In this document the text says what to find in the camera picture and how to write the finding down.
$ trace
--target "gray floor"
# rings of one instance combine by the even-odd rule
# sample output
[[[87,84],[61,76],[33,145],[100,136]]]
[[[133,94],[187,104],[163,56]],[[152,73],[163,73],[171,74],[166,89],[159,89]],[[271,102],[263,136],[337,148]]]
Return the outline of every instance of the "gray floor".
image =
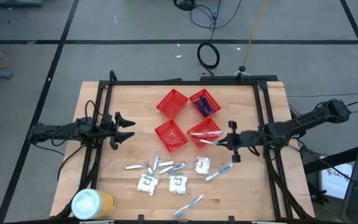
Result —
[[[0,40],[58,40],[72,2],[45,0],[41,8],[0,8]],[[347,3],[358,25],[358,1]],[[216,9],[216,1],[198,0],[198,4]],[[218,29],[214,38],[248,39],[261,4],[258,0],[243,0],[237,16],[228,26]],[[219,22],[227,21],[236,6],[237,1],[223,1]],[[202,12],[196,11],[195,19],[210,25]],[[68,39],[208,39],[210,34],[192,24],[189,12],[178,10],[171,1],[80,0]],[[278,0],[269,1],[255,38],[356,40],[356,35],[339,0]],[[107,79],[110,69],[119,80],[179,77],[198,80],[205,70],[197,61],[197,47],[197,44],[65,45],[40,122],[70,122],[81,82]],[[242,63],[247,46],[216,47],[221,54],[216,74],[232,75]],[[56,45],[0,45],[14,72],[12,80],[0,80],[0,205],[56,48]],[[207,62],[213,61],[208,49],[202,53]],[[285,83],[289,96],[357,93],[358,45],[253,45],[247,71],[252,75],[277,75]],[[304,113],[330,98],[288,100]],[[358,95],[337,98],[347,103],[358,100]],[[324,154],[358,146],[358,113],[346,123],[324,124],[311,130],[304,142]],[[61,162],[62,156],[31,147],[7,222],[49,216]]]

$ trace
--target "small packet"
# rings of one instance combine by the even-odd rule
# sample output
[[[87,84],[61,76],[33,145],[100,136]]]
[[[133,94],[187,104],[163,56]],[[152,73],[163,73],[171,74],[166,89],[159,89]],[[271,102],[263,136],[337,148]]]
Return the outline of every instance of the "small packet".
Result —
[[[187,179],[188,177],[185,177],[183,175],[169,176],[169,191],[175,194],[185,194]]]
[[[150,196],[153,196],[155,186],[158,184],[158,179],[147,174],[142,174],[137,184],[138,191],[144,191],[149,193]]]
[[[195,170],[197,173],[208,174],[210,165],[211,165],[210,158],[197,156],[197,160],[195,163]]]

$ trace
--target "yellow cup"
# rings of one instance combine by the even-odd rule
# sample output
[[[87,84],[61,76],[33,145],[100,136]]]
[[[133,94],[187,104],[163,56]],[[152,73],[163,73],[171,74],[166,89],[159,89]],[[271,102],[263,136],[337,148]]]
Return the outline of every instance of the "yellow cup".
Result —
[[[80,220],[108,217],[116,207],[112,194],[93,189],[79,191],[73,198],[71,210]]]

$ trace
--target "red plastic basket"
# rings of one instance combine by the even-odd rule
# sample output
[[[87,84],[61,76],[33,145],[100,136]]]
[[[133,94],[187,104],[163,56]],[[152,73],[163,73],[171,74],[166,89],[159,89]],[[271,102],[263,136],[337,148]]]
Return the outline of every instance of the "red plastic basket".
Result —
[[[177,90],[171,90],[157,105],[157,109],[169,119],[173,119],[179,111],[185,107],[187,101],[188,98],[183,96]]]
[[[198,138],[198,137],[192,136],[191,134],[192,133],[207,133],[207,132],[211,132],[211,131],[220,131],[220,129],[211,118],[208,118],[205,121],[201,122],[200,124],[197,124],[190,130],[188,130],[187,133],[190,135],[190,138],[193,140],[193,142],[196,144],[196,146],[201,149],[201,148],[204,148],[206,145],[206,143],[203,143],[200,141],[201,139],[204,139],[207,141],[212,141],[212,140],[217,139],[219,137],[219,135],[213,136],[213,137],[207,137],[207,138]]]
[[[180,130],[178,125],[169,120],[154,130],[160,140],[164,143],[168,152],[175,152],[187,143],[185,134]]]
[[[195,101],[199,100],[199,98],[203,96],[206,98],[206,101],[208,102],[209,106],[211,107],[211,109],[213,110],[213,113],[204,116],[197,108]],[[221,107],[218,105],[218,103],[214,100],[214,98],[208,93],[208,91],[201,90],[198,93],[194,94],[193,96],[189,97],[191,104],[194,106],[194,108],[196,109],[197,113],[203,118],[203,119],[207,119],[209,117],[211,117],[212,115],[216,114],[216,112],[218,112]]]

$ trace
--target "blue toothbrush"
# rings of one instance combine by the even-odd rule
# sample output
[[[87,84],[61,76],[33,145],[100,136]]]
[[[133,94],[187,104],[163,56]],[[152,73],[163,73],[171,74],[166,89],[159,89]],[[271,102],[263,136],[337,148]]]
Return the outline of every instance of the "blue toothbrush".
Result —
[[[230,165],[226,166],[225,168],[223,168],[223,169],[217,171],[217,172],[214,173],[213,175],[207,176],[207,177],[205,178],[205,180],[206,180],[206,181],[210,181],[212,178],[214,178],[214,177],[217,176],[218,174],[221,174],[221,173],[223,173],[225,170],[228,170],[228,169],[230,169],[230,168],[232,168],[232,167],[233,167],[233,164],[230,164]]]
[[[183,208],[179,209],[177,212],[175,212],[175,214],[173,214],[175,216],[175,218],[178,218],[183,213],[184,209],[190,208],[192,205],[194,205],[196,202],[198,202],[203,197],[204,197],[204,195],[200,195],[198,198],[194,199],[188,205],[186,205]]]

